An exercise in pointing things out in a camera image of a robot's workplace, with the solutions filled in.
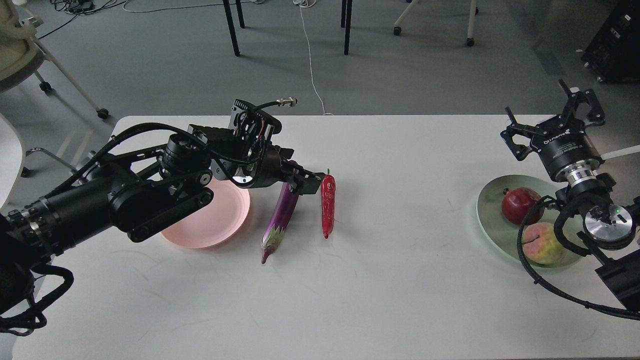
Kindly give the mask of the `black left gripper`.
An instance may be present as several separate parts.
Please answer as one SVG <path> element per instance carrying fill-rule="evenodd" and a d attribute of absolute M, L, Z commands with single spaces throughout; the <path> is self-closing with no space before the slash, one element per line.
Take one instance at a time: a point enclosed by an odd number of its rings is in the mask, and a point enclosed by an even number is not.
<path fill-rule="evenodd" d="M 269 144 L 258 162 L 238 166 L 232 180 L 245 189 L 266 188 L 276 182 L 289 182 L 289 191 L 294 195 L 317 194 L 326 173 L 294 170 L 290 163 L 293 154 L 292 148 Z"/>

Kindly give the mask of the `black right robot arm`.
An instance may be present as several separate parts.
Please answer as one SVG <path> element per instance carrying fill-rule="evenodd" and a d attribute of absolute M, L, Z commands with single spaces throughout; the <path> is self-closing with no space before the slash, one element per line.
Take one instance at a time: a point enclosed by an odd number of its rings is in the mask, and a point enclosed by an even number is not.
<path fill-rule="evenodd" d="M 621 250 L 633 243 L 639 231 L 639 199 L 631 205 L 617 205 L 611 199 L 616 184 L 608 173 L 598 173 L 605 159 L 590 141 L 586 129 L 603 126 L 606 121 L 593 89 L 569 88 L 563 80 L 558 84 L 567 97 L 566 105 L 557 114 L 536 125 L 519 123 L 509 107 L 505 112 L 510 124 L 500 133 L 514 157 L 525 160 L 536 153 L 549 178 L 566 187 L 555 196 L 543 196 L 525 214 L 530 219 L 534 211 L 545 206 L 558 210 L 553 232 L 558 242 L 575 255 L 594 256 L 599 261 L 596 273 L 604 285 L 622 304 L 618 309 L 581 300 L 547 282 L 526 259 L 522 235 L 525 225 L 518 228 L 516 249 L 519 262 L 534 284 L 556 296 L 612 317 L 639 319 L 639 251 L 613 259 L 605 251 Z"/>

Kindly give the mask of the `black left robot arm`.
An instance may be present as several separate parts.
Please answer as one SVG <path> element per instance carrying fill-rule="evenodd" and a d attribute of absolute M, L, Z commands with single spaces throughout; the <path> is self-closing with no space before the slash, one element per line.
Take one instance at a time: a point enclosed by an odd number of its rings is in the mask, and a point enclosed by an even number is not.
<path fill-rule="evenodd" d="M 94 235 L 115 227 L 140 243 L 209 205 L 213 179 L 240 189 L 282 182 L 295 195 L 313 195 L 325 174 L 293 161 L 294 150 L 272 143 L 281 122 L 265 112 L 295 98 L 253 105 L 235 100 L 227 127 L 187 130 L 146 122 L 113 136 L 38 200 L 1 216 L 1 332 L 26 337 L 47 324 L 44 310 L 66 293 L 73 273 L 51 264 Z"/>

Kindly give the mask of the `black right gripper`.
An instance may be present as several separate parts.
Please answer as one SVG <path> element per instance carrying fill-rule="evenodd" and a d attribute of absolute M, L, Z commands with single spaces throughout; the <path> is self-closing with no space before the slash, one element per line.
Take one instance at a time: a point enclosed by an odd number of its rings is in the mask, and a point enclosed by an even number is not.
<path fill-rule="evenodd" d="M 597 170 L 604 163 L 586 134 L 586 126 L 603 126 L 606 116 L 593 89 L 582 91 L 576 88 L 574 91 L 563 79 L 558 80 L 558 85 L 567 96 L 566 105 L 559 116 L 532 126 L 519 123 L 510 107 L 506 106 L 505 112 L 510 124 L 500 136 L 518 161 L 525 160 L 535 150 L 549 178 L 560 183 L 566 181 L 565 169 L 572 164 L 583 161 Z M 586 114 L 587 125 L 575 118 L 576 111 L 582 104 L 589 106 Z M 531 145 L 514 142 L 516 136 L 529 139 Z"/>

